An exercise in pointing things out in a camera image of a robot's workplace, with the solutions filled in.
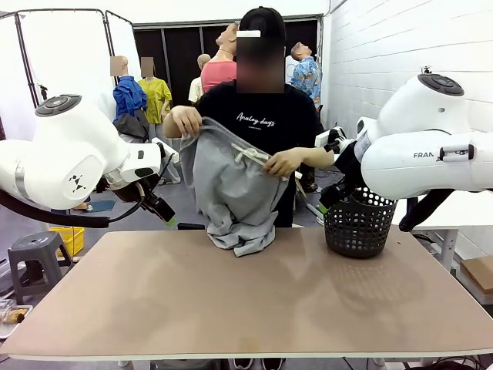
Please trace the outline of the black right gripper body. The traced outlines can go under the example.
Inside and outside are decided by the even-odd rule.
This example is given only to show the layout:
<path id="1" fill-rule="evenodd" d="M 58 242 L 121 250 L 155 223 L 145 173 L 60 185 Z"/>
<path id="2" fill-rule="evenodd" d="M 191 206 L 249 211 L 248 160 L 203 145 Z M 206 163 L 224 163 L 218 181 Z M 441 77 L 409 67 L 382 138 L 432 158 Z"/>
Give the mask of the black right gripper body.
<path id="1" fill-rule="evenodd" d="M 340 184 L 348 189 L 364 186 L 364 179 L 361 173 L 361 162 L 354 152 L 355 146 L 356 141 L 352 141 L 343 149 L 340 149 L 340 154 L 334 162 L 335 167 L 343 174 Z"/>

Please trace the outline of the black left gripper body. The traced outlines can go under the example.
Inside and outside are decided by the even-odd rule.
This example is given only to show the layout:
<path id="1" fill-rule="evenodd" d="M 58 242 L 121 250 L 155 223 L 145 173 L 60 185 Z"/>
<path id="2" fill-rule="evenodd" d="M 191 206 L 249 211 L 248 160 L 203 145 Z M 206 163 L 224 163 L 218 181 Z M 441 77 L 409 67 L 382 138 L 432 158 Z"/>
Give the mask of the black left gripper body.
<path id="1" fill-rule="evenodd" d="M 137 181 L 119 189 L 111 189 L 111 191 L 124 202 L 137 203 L 141 200 L 144 194 L 145 201 L 154 202 L 158 197 L 153 193 L 153 190 L 159 182 L 159 175 L 153 174 L 148 177 L 143 177 Z"/>

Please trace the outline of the person's left hand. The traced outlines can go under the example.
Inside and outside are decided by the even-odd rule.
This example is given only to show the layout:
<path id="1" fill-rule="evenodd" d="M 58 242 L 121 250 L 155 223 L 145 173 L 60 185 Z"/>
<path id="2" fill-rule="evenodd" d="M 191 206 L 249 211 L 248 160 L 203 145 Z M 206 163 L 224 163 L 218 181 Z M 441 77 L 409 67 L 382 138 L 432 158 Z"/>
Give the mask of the person's left hand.
<path id="1" fill-rule="evenodd" d="M 275 153 L 265 164 L 263 170 L 275 177 L 290 177 L 303 162 L 302 148 L 293 148 Z"/>

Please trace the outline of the person's right hand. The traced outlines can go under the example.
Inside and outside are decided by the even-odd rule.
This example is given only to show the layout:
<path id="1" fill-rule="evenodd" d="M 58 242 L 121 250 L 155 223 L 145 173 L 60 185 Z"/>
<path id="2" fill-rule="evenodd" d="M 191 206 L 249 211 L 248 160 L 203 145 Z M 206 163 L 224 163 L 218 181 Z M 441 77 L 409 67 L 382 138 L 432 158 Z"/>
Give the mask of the person's right hand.
<path id="1" fill-rule="evenodd" d="M 202 126 L 202 116 L 192 106 L 176 106 L 170 111 L 173 122 L 183 136 L 198 136 Z"/>

